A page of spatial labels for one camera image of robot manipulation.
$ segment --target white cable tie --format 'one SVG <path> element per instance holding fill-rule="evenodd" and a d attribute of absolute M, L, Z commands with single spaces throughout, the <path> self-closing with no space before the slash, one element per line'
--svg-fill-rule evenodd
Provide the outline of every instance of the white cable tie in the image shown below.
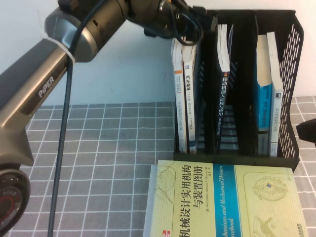
<path fill-rule="evenodd" d="M 47 33 L 42 34 L 42 36 L 43 36 L 43 39 L 49 40 L 49 41 L 51 41 L 51 42 L 57 44 L 63 51 L 65 51 L 65 53 L 68 54 L 68 56 L 71 58 L 71 60 L 72 60 L 72 62 L 73 62 L 73 65 L 75 64 L 75 62 L 76 62 L 75 57 L 71 54 L 71 52 L 69 52 L 69 50 L 68 50 L 67 47 L 65 47 L 65 46 L 64 46 L 61 42 L 59 42 L 58 40 L 55 40 L 55 39 L 49 37 L 49 36 L 47 35 Z"/>
<path fill-rule="evenodd" d="M 71 52 L 69 52 L 68 48 L 65 47 L 61 42 L 59 42 L 58 40 L 55 40 L 55 39 L 53 39 L 53 38 L 48 36 L 48 34 L 45 32 L 45 30 L 43 28 L 43 25 L 41 23 L 40 10 L 38 8 L 36 8 L 36 12 L 37 12 L 37 15 L 38 15 L 39 27 L 40 27 L 40 32 L 41 32 L 42 38 L 57 44 L 65 53 L 68 54 L 68 56 L 71 58 L 71 60 L 73 62 L 73 65 L 74 65 L 75 62 L 76 62 L 75 57 L 71 54 Z"/>

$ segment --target white wall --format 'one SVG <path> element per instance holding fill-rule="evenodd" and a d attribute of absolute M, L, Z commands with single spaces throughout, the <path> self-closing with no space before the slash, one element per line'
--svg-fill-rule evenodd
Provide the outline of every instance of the white wall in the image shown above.
<path fill-rule="evenodd" d="M 295 9 L 305 37 L 295 95 L 316 95 L 316 0 L 188 0 L 208 9 Z M 10 0 L 0 3 L 0 73 L 41 39 L 45 17 L 57 0 Z M 62 104 L 63 79 L 45 104 Z M 174 84 L 170 41 L 143 35 L 126 22 L 97 57 L 74 70 L 73 104 L 171 101 Z"/>

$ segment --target gray grid mat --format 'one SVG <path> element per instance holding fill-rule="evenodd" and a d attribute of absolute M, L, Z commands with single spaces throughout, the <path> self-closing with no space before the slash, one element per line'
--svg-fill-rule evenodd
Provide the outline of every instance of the gray grid mat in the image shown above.
<path fill-rule="evenodd" d="M 295 126 L 316 118 L 313 97 L 293 99 Z M 56 236 L 141 237 L 150 165 L 173 154 L 173 104 L 72 106 L 65 144 Z M 35 158 L 22 167 L 31 180 L 27 210 L 7 235 L 47 236 L 61 106 L 42 107 L 27 126 Z M 299 141 L 295 179 L 309 234 L 316 236 L 316 149 Z"/>

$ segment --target robotic arm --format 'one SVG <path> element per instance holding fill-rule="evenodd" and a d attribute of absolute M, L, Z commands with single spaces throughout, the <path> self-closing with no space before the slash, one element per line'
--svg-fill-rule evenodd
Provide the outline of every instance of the robotic arm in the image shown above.
<path fill-rule="evenodd" d="M 71 46 L 81 21 L 98 0 L 59 0 L 59 8 L 45 20 L 48 36 Z M 202 7 L 183 0 L 106 0 L 89 20 L 75 49 L 76 62 L 90 62 L 120 26 L 129 20 L 145 35 L 185 36 L 199 41 L 211 31 L 212 18 Z M 0 236 L 23 214 L 30 195 L 21 164 L 33 165 L 25 126 L 67 71 L 68 55 L 56 43 L 42 39 L 0 75 Z"/>

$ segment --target cable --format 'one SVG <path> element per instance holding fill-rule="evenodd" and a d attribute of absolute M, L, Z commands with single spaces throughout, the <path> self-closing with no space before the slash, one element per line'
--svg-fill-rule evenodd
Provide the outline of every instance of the cable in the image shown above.
<path fill-rule="evenodd" d="M 170 8 L 170 6 L 166 3 L 164 6 L 166 6 L 167 10 L 169 11 L 169 21 L 170 21 L 170 24 L 171 24 L 171 28 L 173 30 L 173 33 L 175 34 L 175 37 L 177 38 L 177 40 L 184 46 L 193 46 L 193 45 L 196 45 L 198 44 L 202 37 L 203 37 L 203 28 L 200 24 L 200 22 L 197 21 L 197 19 L 192 15 L 190 14 L 189 12 L 181 12 L 181 15 L 183 17 L 185 17 L 187 20 L 189 20 L 196 28 L 197 28 L 197 31 L 198 31 L 198 38 L 196 41 L 194 42 L 185 42 L 182 37 L 180 36 L 177 28 L 176 28 L 176 23 L 175 23 L 175 20 L 174 20 L 174 15 L 173 15 L 173 12 L 172 12 L 172 9 Z"/>
<path fill-rule="evenodd" d="M 72 40 L 71 46 L 69 48 L 69 51 L 72 55 L 75 53 L 75 49 L 79 42 L 82 31 L 88 24 L 90 18 L 97 12 L 97 10 L 104 4 L 105 1 L 106 0 L 100 0 L 96 4 L 96 6 L 88 13 L 88 15 L 84 18 L 84 20 L 81 22 L 81 24 L 77 28 L 74 38 Z M 64 102 L 64 110 L 63 110 L 63 115 L 62 115 L 62 123 L 61 123 L 61 128 L 60 128 L 58 153 L 57 153 L 57 160 L 56 160 L 56 171 L 55 171 L 54 186 L 53 186 L 53 193 L 52 193 L 51 207 L 50 207 L 50 214 L 49 214 L 48 234 L 47 234 L 48 237 L 53 237 L 53 232 L 54 232 L 58 187 L 59 187 L 61 165 L 62 165 L 63 153 L 64 153 L 67 119 L 68 119 L 69 103 L 70 103 L 70 95 L 71 95 L 71 85 L 72 85 L 72 79 L 73 79 L 73 68 L 74 68 L 73 61 L 71 60 L 70 57 L 68 57 L 67 58 L 67 83 L 66 83 L 65 102 Z"/>

